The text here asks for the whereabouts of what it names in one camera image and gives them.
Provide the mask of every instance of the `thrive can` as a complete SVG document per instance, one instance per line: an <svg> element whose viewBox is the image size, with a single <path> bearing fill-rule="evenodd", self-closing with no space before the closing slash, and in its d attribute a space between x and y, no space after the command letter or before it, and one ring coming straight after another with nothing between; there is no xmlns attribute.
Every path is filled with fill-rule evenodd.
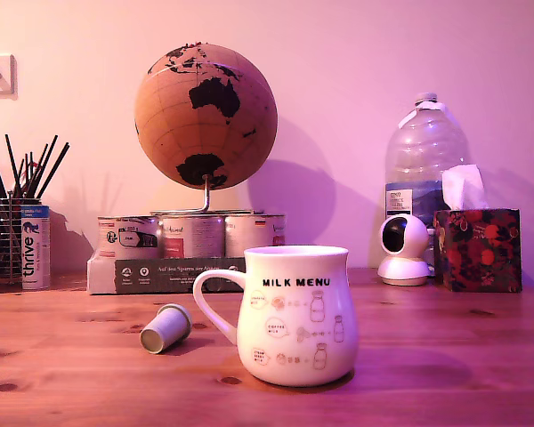
<svg viewBox="0 0 534 427"><path fill-rule="evenodd" d="M50 210L43 205L22 205L21 287L50 287Z"/></svg>
<svg viewBox="0 0 534 427"><path fill-rule="evenodd" d="M99 256L116 260L158 258L158 217L100 216Z"/></svg>
<svg viewBox="0 0 534 427"><path fill-rule="evenodd" d="M225 256L237 258L250 247L285 245L285 215L240 213L225 217Z"/></svg>
<svg viewBox="0 0 534 427"><path fill-rule="evenodd" d="M162 217L165 258L223 257L222 216L212 214Z"/></svg>

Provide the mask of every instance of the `cork globe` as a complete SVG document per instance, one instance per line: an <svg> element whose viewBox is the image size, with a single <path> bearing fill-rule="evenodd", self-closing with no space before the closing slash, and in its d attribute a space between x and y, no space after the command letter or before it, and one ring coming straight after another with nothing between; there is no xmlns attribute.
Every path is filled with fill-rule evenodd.
<svg viewBox="0 0 534 427"><path fill-rule="evenodd" d="M225 189L269 156L277 108L265 77L225 47L191 44L160 58L134 106L142 149L167 177L192 188Z"/></svg>

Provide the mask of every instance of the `bottle cap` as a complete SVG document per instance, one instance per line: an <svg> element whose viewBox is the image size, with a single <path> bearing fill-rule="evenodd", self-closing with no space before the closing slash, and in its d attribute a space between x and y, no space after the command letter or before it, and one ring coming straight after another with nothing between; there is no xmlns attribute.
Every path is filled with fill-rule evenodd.
<svg viewBox="0 0 534 427"><path fill-rule="evenodd" d="M437 93L433 93L433 92L418 93L417 97L416 97L416 105L419 104L420 102L424 102L424 101L436 102L437 101Z"/></svg>
<svg viewBox="0 0 534 427"><path fill-rule="evenodd" d="M141 344L156 354L175 342L185 339L192 329L189 312L179 304L167 304L141 331Z"/></svg>

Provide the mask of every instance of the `wood grain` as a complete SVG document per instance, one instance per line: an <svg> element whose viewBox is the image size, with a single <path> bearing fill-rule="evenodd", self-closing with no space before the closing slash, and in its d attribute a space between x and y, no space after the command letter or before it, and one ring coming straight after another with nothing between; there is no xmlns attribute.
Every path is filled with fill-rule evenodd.
<svg viewBox="0 0 534 427"><path fill-rule="evenodd" d="M0 426L534 426L534 290L455 294L349 273L356 367L304 389L248 374L191 295L89 295L83 276L0 287ZM241 294L207 299L237 321ZM139 333L167 302L195 327L152 355Z"/></svg>

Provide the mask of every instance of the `security camera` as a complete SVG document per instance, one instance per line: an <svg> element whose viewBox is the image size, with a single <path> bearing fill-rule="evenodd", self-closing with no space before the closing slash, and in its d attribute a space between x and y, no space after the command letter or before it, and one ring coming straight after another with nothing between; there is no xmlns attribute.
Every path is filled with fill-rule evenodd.
<svg viewBox="0 0 534 427"><path fill-rule="evenodd" d="M419 218L405 213L389 217L380 227L380 241L388 254L377 270L384 283L399 286L425 283L429 268L422 256L429 244L429 234Z"/></svg>

